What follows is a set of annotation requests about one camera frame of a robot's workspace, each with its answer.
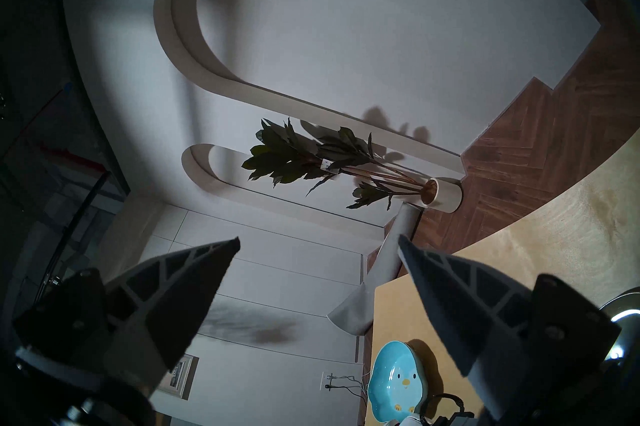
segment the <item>blue plate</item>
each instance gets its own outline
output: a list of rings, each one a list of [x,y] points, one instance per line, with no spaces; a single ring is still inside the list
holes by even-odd
[[[428,391],[422,367],[407,344],[390,341],[382,347],[373,364],[368,394],[377,421],[402,422],[420,410]]]

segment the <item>herringbone wood floor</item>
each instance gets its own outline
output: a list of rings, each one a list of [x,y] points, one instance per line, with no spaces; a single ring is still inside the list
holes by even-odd
[[[555,90],[533,78],[462,154],[460,208],[427,209],[416,245],[453,253],[509,226],[580,181],[640,127],[640,38],[620,0],[587,6],[602,28],[583,56]],[[372,330],[364,338],[365,382]],[[359,424],[365,412],[363,405]]]

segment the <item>artificial plant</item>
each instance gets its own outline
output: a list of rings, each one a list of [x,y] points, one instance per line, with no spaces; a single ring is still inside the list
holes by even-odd
[[[276,186],[278,183],[290,183],[300,178],[321,178],[309,190],[308,195],[336,174],[356,176],[362,181],[353,190],[356,200],[354,204],[347,206],[348,209],[357,209],[387,198],[388,210],[392,197],[420,195],[424,189],[424,183],[376,159],[370,133],[365,143],[357,139],[352,130],[341,127],[337,136],[318,137],[319,141],[315,141],[316,149],[311,151],[310,147],[313,145],[304,144],[302,137],[293,130],[291,120],[284,127],[263,120],[262,126],[255,134],[262,145],[253,147],[252,157],[242,164],[243,168],[254,171],[249,179],[269,175],[273,179],[273,186]],[[359,168],[363,165],[378,166],[381,172]]]

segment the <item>plant stem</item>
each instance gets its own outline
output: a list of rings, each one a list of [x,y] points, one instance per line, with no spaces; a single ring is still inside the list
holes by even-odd
[[[409,183],[409,184],[412,184],[414,186],[419,186],[420,188],[422,188],[422,184],[421,183],[418,183],[417,181],[415,181],[415,179],[411,179],[409,177],[407,177],[407,179],[405,179],[405,178],[401,178],[401,177],[398,177],[398,176],[391,176],[389,174],[383,174],[383,173],[379,173],[379,172],[367,171],[367,170],[364,170],[364,169],[358,169],[358,168],[350,167],[350,166],[343,167],[342,169],[343,170],[344,169],[348,169],[351,173],[353,173],[353,174],[355,174],[357,176],[365,176],[365,177],[380,176],[380,177],[385,178],[385,179],[392,179],[394,181],[401,181],[401,182]]]
[[[410,189],[412,191],[414,191],[415,193],[420,193],[420,189],[415,189],[415,188],[411,188],[410,186],[405,186],[403,184],[398,184],[398,183],[389,183],[386,181],[382,181],[384,184],[387,184],[389,186],[395,186],[396,188],[404,188],[404,189]]]
[[[368,177],[369,179],[372,179],[371,176],[364,176],[362,174],[356,174],[354,172],[345,171],[344,169],[342,169],[341,171],[343,173],[345,173],[345,174],[348,174],[349,176]],[[376,179],[376,181],[379,181],[379,182],[381,182],[383,184],[386,184],[386,185],[389,185],[389,186],[394,186],[396,188],[404,188],[404,189],[410,189],[411,190],[411,192],[392,190],[393,195],[420,195],[420,190],[419,189],[411,188],[410,186],[405,186],[403,184],[398,184],[398,183],[389,183],[388,181],[383,181],[381,179],[380,180]]]
[[[405,178],[411,180],[410,181],[411,183],[417,184],[419,186],[422,186],[419,182],[415,181],[415,179],[413,179],[412,177],[410,177],[407,174],[403,173],[402,171],[398,171],[398,169],[395,169],[395,168],[393,168],[391,166],[387,166],[386,164],[383,164],[382,162],[378,162],[378,161],[375,161],[375,162],[376,162],[377,165],[379,165],[379,166],[381,166],[381,167],[383,167],[385,169],[388,169],[391,172],[395,172],[395,173],[399,174],[400,176],[404,176]]]

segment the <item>electrical cable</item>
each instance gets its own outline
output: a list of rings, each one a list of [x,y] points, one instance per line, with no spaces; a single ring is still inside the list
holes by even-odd
[[[350,388],[357,388],[357,386],[333,386],[332,384],[326,384],[325,387],[329,387],[329,388],[344,388],[344,389],[346,389],[346,391],[351,393],[351,395],[359,396],[362,399],[362,401],[365,403],[365,405],[367,405],[367,401],[365,400],[365,398],[362,395],[357,395],[356,393],[353,393],[350,390]]]
[[[365,394],[365,396],[369,396],[369,384],[367,386],[362,383],[362,381],[358,381],[355,376],[331,376],[332,379],[348,379],[349,381],[353,381],[354,383],[358,383],[360,385],[360,389]]]

